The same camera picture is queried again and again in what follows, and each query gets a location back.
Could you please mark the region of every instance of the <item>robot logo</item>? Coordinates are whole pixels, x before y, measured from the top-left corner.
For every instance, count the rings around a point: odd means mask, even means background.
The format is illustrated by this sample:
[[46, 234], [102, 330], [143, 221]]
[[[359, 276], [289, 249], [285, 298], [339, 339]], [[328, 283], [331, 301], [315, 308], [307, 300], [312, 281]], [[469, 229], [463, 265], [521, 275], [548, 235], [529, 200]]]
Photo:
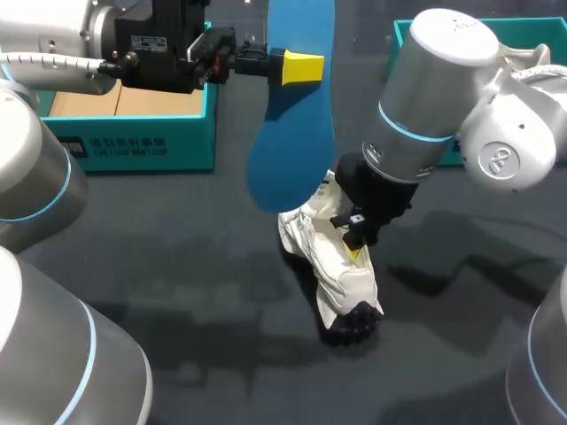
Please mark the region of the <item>robot logo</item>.
[[487, 144], [478, 156], [482, 171], [493, 179], [507, 180], [514, 177], [520, 169], [517, 152], [506, 143]]
[[489, 161], [489, 168], [490, 171], [493, 172], [494, 175], [498, 175], [502, 168], [506, 165], [506, 160], [510, 158], [512, 152], [506, 148], [500, 148], [495, 153], [492, 159]]

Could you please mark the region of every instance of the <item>cardboard box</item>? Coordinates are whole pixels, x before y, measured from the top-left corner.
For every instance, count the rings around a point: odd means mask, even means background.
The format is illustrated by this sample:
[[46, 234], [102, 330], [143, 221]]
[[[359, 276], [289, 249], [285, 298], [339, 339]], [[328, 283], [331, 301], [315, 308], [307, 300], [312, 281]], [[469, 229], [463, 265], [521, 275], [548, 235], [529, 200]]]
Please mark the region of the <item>cardboard box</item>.
[[[567, 66], [567, 23], [563, 18], [480, 19], [494, 31], [501, 43], [516, 49], [534, 49], [546, 44], [551, 49], [551, 61]], [[388, 74], [400, 54], [412, 20], [396, 20], [390, 46]], [[439, 162], [441, 166], [462, 165], [459, 146], [455, 143]]]
[[84, 171], [211, 170], [216, 90], [184, 95], [117, 82], [104, 96], [40, 93], [40, 112]]

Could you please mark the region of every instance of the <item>blue shoe insole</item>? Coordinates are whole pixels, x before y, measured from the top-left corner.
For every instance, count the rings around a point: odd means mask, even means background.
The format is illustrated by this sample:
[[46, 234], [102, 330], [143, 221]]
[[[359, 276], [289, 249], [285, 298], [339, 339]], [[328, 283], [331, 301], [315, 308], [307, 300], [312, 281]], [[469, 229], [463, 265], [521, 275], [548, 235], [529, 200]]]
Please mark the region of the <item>blue shoe insole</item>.
[[272, 213], [304, 204], [317, 190], [335, 153], [330, 73], [335, 0], [270, 0], [268, 49], [325, 57], [321, 83], [270, 86], [264, 125], [248, 157], [248, 189]]

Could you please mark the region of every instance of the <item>white cable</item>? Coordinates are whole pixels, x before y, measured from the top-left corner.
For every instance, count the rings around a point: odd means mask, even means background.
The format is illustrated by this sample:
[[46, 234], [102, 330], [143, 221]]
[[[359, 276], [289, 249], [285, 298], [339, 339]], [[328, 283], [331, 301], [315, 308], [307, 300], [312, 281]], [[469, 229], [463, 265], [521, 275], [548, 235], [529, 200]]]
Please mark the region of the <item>white cable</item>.
[[524, 69], [523, 71], [512, 73], [512, 77], [514, 77], [518, 81], [526, 81], [530, 80], [533, 77], [540, 76], [544, 73], [551, 73], [567, 77], [567, 67], [561, 65], [539, 65], [530, 69]]
[[104, 59], [75, 58], [73, 56], [52, 55], [50, 53], [0, 53], [0, 65], [47, 65], [58, 69], [75, 68], [79, 71], [98, 73], [98, 67]]

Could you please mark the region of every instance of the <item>teal storage bin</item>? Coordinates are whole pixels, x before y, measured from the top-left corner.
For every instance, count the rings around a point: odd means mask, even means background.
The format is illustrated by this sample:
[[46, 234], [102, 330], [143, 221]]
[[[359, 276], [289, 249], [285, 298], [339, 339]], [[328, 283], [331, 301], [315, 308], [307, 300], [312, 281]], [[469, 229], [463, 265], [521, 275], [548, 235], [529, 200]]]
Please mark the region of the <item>teal storage bin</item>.
[[[501, 41], [516, 49], [534, 49], [546, 44], [551, 49], [551, 61], [557, 65], [567, 66], [567, 23], [563, 18], [514, 18], [514, 19], [481, 19], [490, 27]], [[394, 21], [394, 35], [390, 46], [388, 74], [390, 74], [396, 58], [400, 54], [401, 45], [408, 33], [411, 20]], [[461, 153], [457, 144], [452, 146], [443, 159], [441, 166], [461, 165]]]
[[210, 171], [217, 90], [205, 85], [199, 115], [50, 117], [48, 91], [38, 92], [37, 112], [84, 171]]

